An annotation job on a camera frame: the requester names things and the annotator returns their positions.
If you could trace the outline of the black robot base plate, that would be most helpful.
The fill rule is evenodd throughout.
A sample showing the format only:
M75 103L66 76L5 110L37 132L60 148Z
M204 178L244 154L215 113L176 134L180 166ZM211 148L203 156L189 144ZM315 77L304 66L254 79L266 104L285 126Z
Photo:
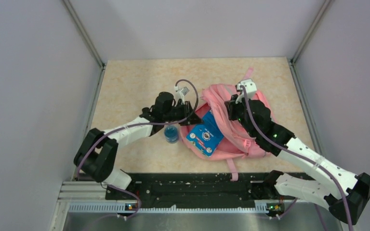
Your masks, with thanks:
M267 173L132 173L126 192L110 187L106 200L138 197L145 208L254 208L257 200L281 201L281 196L264 180Z

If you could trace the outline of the blue paperback book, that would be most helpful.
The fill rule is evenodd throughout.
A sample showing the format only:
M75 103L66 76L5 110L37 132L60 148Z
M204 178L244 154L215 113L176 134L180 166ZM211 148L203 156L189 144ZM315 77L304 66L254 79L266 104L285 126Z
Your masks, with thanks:
M187 134L186 139L203 155L210 157L224 138L214 115L209 110L202 118L203 124L195 125Z

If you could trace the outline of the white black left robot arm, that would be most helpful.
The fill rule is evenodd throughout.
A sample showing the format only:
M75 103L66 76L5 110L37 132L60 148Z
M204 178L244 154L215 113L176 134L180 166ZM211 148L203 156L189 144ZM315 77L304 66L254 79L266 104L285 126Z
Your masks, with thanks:
M161 92L151 107L142 109L133 121L106 131L89 130L79 147L73 163L95 182L117 188L124 199L133 197L135 186L127 173L115 167L119 148L139 139L158 133L167 125L180 126L203 124L189 101L175 100L169 92Z

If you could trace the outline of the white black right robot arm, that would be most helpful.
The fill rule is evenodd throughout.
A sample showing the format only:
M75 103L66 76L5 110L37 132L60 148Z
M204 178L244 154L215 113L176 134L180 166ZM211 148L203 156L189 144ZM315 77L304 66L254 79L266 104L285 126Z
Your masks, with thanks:
M311 180L278 171L263 185L269 198L279 195L300 198L327 210L339 221L356 225L370 199L370 175L347 171L305 145L293 132L271 119L270 109L260 100L225 102L228 119L241 124L264 151L302 169Z

